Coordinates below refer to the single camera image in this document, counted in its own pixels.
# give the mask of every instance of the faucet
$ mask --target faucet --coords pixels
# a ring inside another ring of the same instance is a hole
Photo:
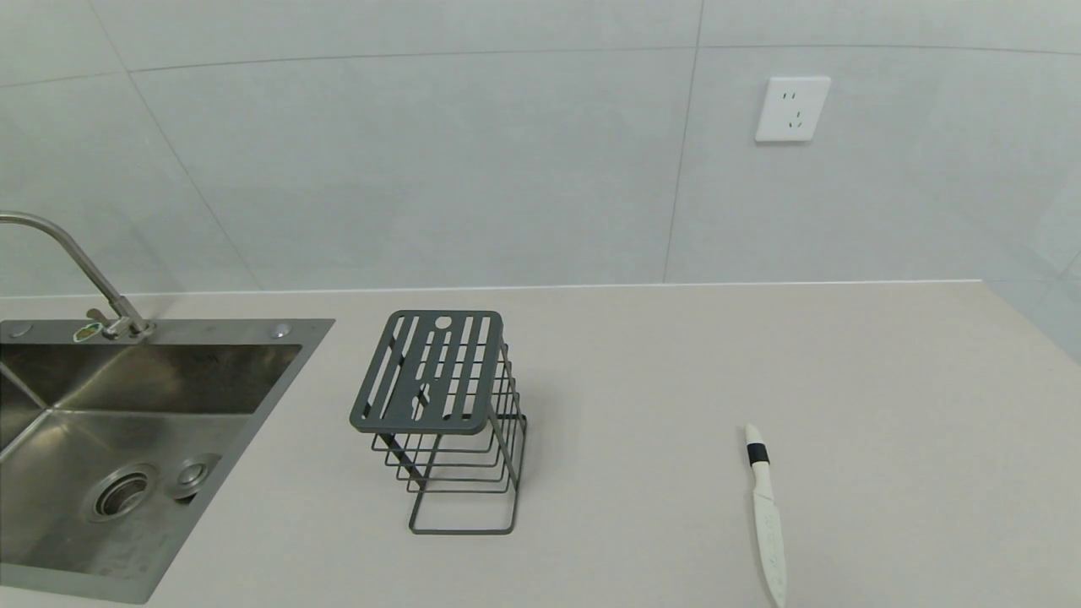
[[[2,211],[0,210],[0,224],[21,224],[23,226],[29,226],[31,228],[37,228],[42,233],[53,237],[53,240],[61,243],[64,251],[67,251],[71,260],[79,265],[90,282],[94,283],[94,287],[102,292],[109,302],[109,306],[116,310],[117,315],[120,317],[115,321],[110,321],[102,314],[97,308],[91,308],[86,312],[86,317],[93,319],[103,326],[102,335],[108,338],[109,340],[116,340],[122,336],[124,333],[130,333],[133,338],[138,338],[141,335],[149,334],[154,331],[154,323],[144,319],[135,306],[128,301],[126,298],[120,294],[119,291],[112,283],[105,278],[102,270],[97,269],[97,266],[90,260],[86,252],[79,247],[79,243],[71,238],[71,235],[67,233],[64,228],[57,226],[56,224],[45,220],[44,217],[34,215],[31,213],[21,213],[18,211]]]

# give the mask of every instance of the faucet handle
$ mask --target faucet handle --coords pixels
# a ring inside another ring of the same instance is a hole
[[[112,322],[108,319],[108,317],[105,316],[104,313],[102,313],[97,308],[91,308],[90,310],[86,310],[86,318],[92,321],[97,321],[105,327],[109,327],[109,323]]]
[[[126,333],[131,329],[132,320],[128,317],[120,317],[115,321],[110,321],[104,313],[97,308],[91,308],[86,310],[86,318],[102,323],[104,329],[102,330],[102,335],[108,340],[116,340]]]

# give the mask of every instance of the tile grout line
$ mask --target tile grout line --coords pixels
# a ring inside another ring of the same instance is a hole
[[[703,49],[920,49],[931,51],[978,51],[983,53],[1024,53],[1081,57],[1081,51],[1043,51],[1040,49],[999,49],[995,47],[953,47],[950,44],[706,44]]]
[[[97,18],[98,24],[102,24],[101,18]],[[702,29],[702,24],[698,25],[699,35]],[[116,50],[116,44],[112,43],[111,38],[109,38],[106,31],[106,39],[109,40],[109,44],[112,47],[114,52],[117,57],[120,58],[120,53]],[[217,62],[209,64],[184,64],[174,66],[162,66],[162,67],[146,67],[141,69],[128,69],[124,71],[128,74],[142,74],[145,71],[164,71],[170,69],[186,69],[186,68],[197,68],[197,67],[218,67],[228,65],[246,65],[246,64],[266,64],[276,62],[313,62],[321,60],[364,60],[364,58],[382,58],[382,57],[439,57],[439,56],[455,56],[455,55],[509,55],[509,54],[538,54],[538,53],[606,53],[606,52],[630,52],[630,51],[679,51],[694,49],[697,52],[700,49],[923,49],[923,50],[939,50],[939,51],[977,51],[977,52],[990,52],[990,53],[1024,53],[1024,54],[1036,54],[1036,55],[1063,55],[1071,57],[1081,57],[1081,52],[1072,51],[1040,51],[1033,49],[996,49],[992,47],[950,47],[950,45],[934,45],[934,44],[706,44],[706,45],[694,45],[694,47],[616,47],[611,49],[530,49],[530,50],[504,50],[504,51],[437,51],[437,52],[419,52],[419,53],[361,53],[355,55],[313,55],[309,57],[275,57],[267,60],[244,60],[235,62]],[[32,84],[48,84],[50,82],[62,82],[64,80],[75,80],[77,78],[95,78],[98,76],[109,76],[114,74],[121,74],[120,71],[103,71],[101,74],[80,74],[76,76],[62,76],[59,78],[49,78],[45,80],[31,80],[28,82],[9,82],[6,84],[0,84],[0,89],[9,89],[12,87],[29,87]]]
[[[1036,303],[1036,306],[1032,308],[1032,313],[1036,313],[1036,310],[1040,309],[1040,306],[1043,305],[1043,302],[1047,299],[1047,296],[1051,295],[1051,292],[1055,290],[1055,288],[1058,286],[1058,283],[1073,280],[1073,277],[1069,276],[1070,268],[1072,268],[1073,264],[1077,264],[1079,260],[1081,260],[1081,250],[1079,250],[1073,255],[1072,260],[1070,260],[1069,262],[1066,263],[1066,267],[1063,268],[1063,272],[1058,274],[1058,277],[1056,277],[1055,279],[1051,280],[1047,283],[1047,290],[1043,292],[1042,296],[1040,296],[1040,301]]]
[[[29,82],[9,82],[8,84],[0,84],[0,89],[13,89],[15,87],[32,87],[35,84],[51,84],[53,82],[64,82],[67,80],[78,80],[80,78],[97,78],[98,76],[114,76],[117,74],[125,74],[124,70],[120,71],[102,71],[98,74],[79,74],[76,76],[62,76],[59,78],[46,78],[45,80],[31,80]]]
[[[158,117],[154,114],[154,110],[150,109],[150,104],[146,103],[146,97],[143,96],[143,91],[141,91],[138,84],[135,83],[135,79],[132,77],[131,70],[128,69],[124,58],[120,55],[120,51],[117,49],[116,43],[112,42],[112,37],[109,36],[109,30],[105,28],[102,17],[98,16],[97,10],[94,9],[94,3],[86,0],[86,4],[90,6],[90,11],[94,14],[94,18],[97,19],[97,26],[102,28],[102,34],[105,35],[105,39],[109,41],[109,47],[112,48],[112,53],[117,56],[117,61],[120,62],[120,66],[124,68],[124,75],[128,76],[128,82],[131,83],[132,89],[135,90],[135,94],[138,95],[139,101],[143,102],[143,107],[146,108],[147,114],[150,115],[150,120],[154,121],[155,127],[158,128],[158,132],[161,133],[161,138],[165,142],[165,145],[169,146],[169,151],[173,154],[173,158],[176,159],[176,163],[181,166],[181,171],[184,171],[184,175],[188,179],[188,183],[191,184],[191,187],[196,190],[196,195],[199,197],[199,200],[202,201],[206,212],[210,213],[211,219],[214,220],[214,224],[217,225],[217,229],[222,232],[222,236],[225,237],[225,241],[229,243],[229,247],[232,248],[232,252],[237,254],[237,259],[240,260],[241,264],[243,264],[244,270],[246,270],[248,276],[252,278],[252,282],[255,285],[256,289],[264,291],[263,283],[261,283],[259,279],[255,277],[255,273],[248,264],[248,260],[244,260],[244,256],[241,255],[240,249],[237,248],[237,243],[232,241],[232,237],[229,236],[225,226],[222,225],[222,221],[217,219],[217,214],[214,213],[210,203],[206,202],[206,197],[203,196],[202,190],[199,189],[199,184],[196,184],[196,181],[191,177],[191,173],[188,171],[187,166],[185,166],[184,161],[181,160],[181,155],[176,154],[176,148],[173,147],[173,143],[169,141],[169,135],[165,135],[165,130],[161,128],[161,122],[158,121]]]
[[[668,282],[668,262],[672,254],[672,234],[676,232],[676,210],[679,207],[679,185],[683,177],[683,155],[686,154],[686,131],[691,122],[691,103],[694,101],[694,79],[698,69],[698,43],[702,41],[702,17],[706,14],[706,0],[698,5],[698,32],[694,38],[694,60],[691,61],[691,85],[686,91],[686,111],[683,114],[683,138],[680,141],[679,163],[676,167],[676,191],[672,194],[672,214],[668,219],[668,242],[665,247],[665,266],[660,272],[660,283]]]

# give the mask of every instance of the knife handle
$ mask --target knife handle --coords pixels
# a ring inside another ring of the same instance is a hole
[[[770,479],[770,454],[758,428],[747,425],[747,459],[750,470],[755,472],[755,493],[773,498],[773,483]]]

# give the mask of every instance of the faucet spout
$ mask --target faucet spout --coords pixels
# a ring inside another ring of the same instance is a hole
[[[45,233],[64,248],[64,251],[79,265],[79,268],[86,275],[90,282],[94,283],[94,287],[102,292],[102,295],[109,302],[109,306],[120,317],[111,325],[103,323],[106,326],[106,331],[104,332],[106,338],[119,338],[125,330],[132,335],[137,336],[149,333],[154,329],[154,323],[144,319],[138,314],[138,310],[135,309],[135,306],[112,287],[112,283],[105,278],[102,270],[97,268],[90,256],[86,255],[86,252],[79,247],[79,243],[75,241],[67,230],[44,217],[18,211],[0,211],[0,224],[29,226]]]

